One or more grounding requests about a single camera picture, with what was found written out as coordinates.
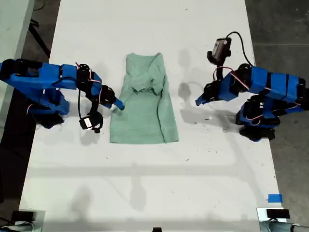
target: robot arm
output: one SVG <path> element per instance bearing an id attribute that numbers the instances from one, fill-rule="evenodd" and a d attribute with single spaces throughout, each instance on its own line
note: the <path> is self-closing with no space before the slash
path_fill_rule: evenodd
<path id="1" fill-rule="evenodd" d="M 309 89 L 302 78 L 271 73 L 253 66 L 245 53 L 249 64 L 242 64 L 223 77 L 222 69 L 227 68 L 223 67 L 223 63 L 231 55 L 231 39 L 228 36 L 218 39 L 214 50 L 207 54 L 208 60 L 217 65 L 217 79 L 206 84 L 196 104 L 199 106 L 213 101 L 230 101 L 246 91 L 254 93 L 256 95 L 248 99 L 237 113 L 236 124 L 244 125 L 240 134 L 253 141 L 265 137 L 271 140 L 275 137 L 274 128 L 280 124 L 279 116 L 309 110 Z"/>
<path id="2" fill-rule="evenodd" d="M 102 85 L 99 76 L 85 64 L 76 67 L 25 59 L 8 59 L 0 63 L 0 80 L 17 88 L 32 100 L 33 103 L 28 107 L 27 113 L 32 113 L 37 122 L 46 128 L 62 123 L 60 115 L 69 112 L 69 102 L 65 100 L 60 88 L 78 89 L 78 106 L 80 91 L 85 92 L 86 97 L 92 102 L 91 110 L 86 117 L 82 118 L 79 109 L 83 129 L 99 132 L 103 124 L 103 117 L 97 112 L 99 104 L 107 108 L 111 108 L 114 104 L 124 110 L 124 105 L 115 97 L 114 91 Z"/>

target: concrete floor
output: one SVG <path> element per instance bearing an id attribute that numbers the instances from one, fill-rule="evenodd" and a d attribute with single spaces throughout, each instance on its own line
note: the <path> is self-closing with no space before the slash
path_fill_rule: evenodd
<path id="1" fill-rule="evenodd" d="M 40 23 L 38 32 L 49 48 L 59 3 L 60 0 L 46 0 L 45 7 L 32 15 Z M 42 0 L 36 0 L 37 7 L 41 4 Z M 309 55 L 309 1 L 246 0 L 246 6 L 256 65 L 271 72 L 294 74 L 309 83 L 306 62 Z M 22 57 L 48 61 L 31 34 L 27 35 Z M 277 137 L 271 141 L 283 206 L 290 209 L 291 221 L 302 225 L 309 225 L 306 217 L 309 215 L 309 184 L 306 182 L 309 178 L 308 116 L 309 112 L 304 112 L 281 117 Z M 9 218 L 11 210 L 18 208 L 18 197 L 10 201 L 13 203 L 7 201 L 6 205 L 10 209 L 0 205 L 0 216 Z"/>

